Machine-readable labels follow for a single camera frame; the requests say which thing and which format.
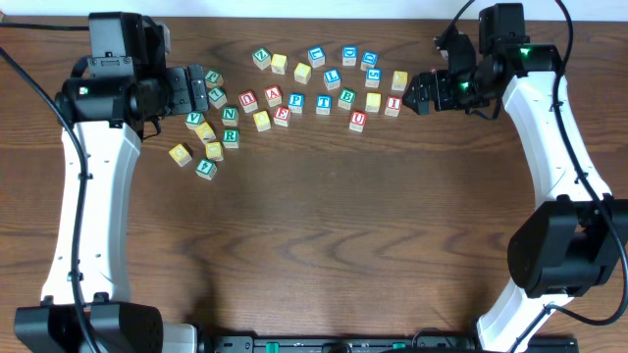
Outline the green N block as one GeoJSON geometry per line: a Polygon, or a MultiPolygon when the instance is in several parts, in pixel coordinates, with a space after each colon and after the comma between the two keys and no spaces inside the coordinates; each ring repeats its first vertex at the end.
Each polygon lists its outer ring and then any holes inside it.
{"type": "Polygon", "coordinates": [[[228,106],[223,109],[222,122],[224,126],[238,126],[238,118],[237,107],[228,106]]]}

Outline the red E block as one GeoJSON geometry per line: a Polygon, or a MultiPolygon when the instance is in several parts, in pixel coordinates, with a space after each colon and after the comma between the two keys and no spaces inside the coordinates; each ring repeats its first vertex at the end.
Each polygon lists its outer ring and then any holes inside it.
{"type": "Polygon", "coordinates": [[[274,123],[278,126],[288,127],[290,122],[290,109],[277,106],[274,112],[274,123]]]}

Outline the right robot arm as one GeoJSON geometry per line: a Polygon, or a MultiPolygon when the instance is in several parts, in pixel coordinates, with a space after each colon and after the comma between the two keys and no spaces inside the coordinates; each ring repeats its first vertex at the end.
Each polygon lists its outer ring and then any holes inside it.
{"type": "Polygon", "coordinates": [[[627,204],[614,197],[586,149],[568,100],[565,61],[525,39],[445,44],[443,70],[415,76],[402,101],[480,114],[498,102],[515,124],[533,180],[535,210],[511,237],[509,281],[476,323],[477,346],[523,352],[554,313],[627,265],[627,204]]]}

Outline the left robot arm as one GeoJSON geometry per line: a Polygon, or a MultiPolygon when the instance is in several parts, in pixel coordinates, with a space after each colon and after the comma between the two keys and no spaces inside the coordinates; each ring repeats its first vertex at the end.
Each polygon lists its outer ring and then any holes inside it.
{"type": "Polygon", "coordinates": [[[147,122],[204,112],[199,65],[138,66],[129,58],[77,67],[54,102],[63,126],[65,186],[58,240],[40,303],[17,310],[17,339],[32,352],[207,352],[194,324],[167,324],[134,304],[126,236],[133,170],[147,122]]]}

